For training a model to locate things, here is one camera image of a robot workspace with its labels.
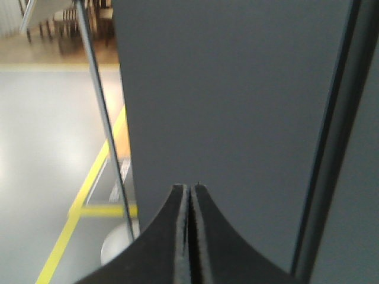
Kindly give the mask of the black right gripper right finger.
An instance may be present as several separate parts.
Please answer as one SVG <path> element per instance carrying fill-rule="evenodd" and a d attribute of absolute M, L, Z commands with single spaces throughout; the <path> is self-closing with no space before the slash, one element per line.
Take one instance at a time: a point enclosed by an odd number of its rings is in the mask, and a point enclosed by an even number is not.
<path fill-rule="evenodd" d="M 193 186 L 189 197 L 192 283 L 300 283 L 239 235 L 204 185 Z"/>

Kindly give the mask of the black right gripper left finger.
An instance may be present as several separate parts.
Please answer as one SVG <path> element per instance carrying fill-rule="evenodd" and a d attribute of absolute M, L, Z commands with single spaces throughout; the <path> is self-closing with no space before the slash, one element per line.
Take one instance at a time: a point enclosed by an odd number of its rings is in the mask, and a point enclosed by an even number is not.
<path fill-rule="evenodd" d="M 176 184 L 150 225 L 122 253 L 78 283 L 189 283 L 186 185 Z"/>

